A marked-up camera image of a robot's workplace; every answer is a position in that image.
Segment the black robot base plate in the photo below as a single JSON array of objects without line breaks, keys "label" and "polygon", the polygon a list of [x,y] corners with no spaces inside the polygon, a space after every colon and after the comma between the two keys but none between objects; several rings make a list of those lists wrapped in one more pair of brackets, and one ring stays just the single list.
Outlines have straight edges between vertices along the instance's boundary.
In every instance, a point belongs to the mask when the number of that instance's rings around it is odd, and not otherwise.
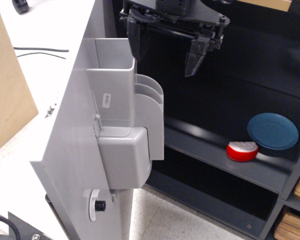
[{"label": "black robot base plate", "polygon": [[17,228],[21,240],[51,240],[45,233],[23,221],[11,212],[8,212],[8,219]]}]

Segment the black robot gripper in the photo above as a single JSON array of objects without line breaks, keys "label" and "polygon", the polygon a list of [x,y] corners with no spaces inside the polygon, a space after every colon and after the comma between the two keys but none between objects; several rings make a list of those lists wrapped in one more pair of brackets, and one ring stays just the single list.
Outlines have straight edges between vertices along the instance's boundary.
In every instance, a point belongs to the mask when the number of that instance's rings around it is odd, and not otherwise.
[{"label": "black robot gripper", "polygon": [[149,47],[149,31],[191,40],[185,77],[194,76],[207,51],[220,49],[223,30],[230,23],[225,15],[201,0],[124,0],[120,12],[133,57],[141,62]]}]

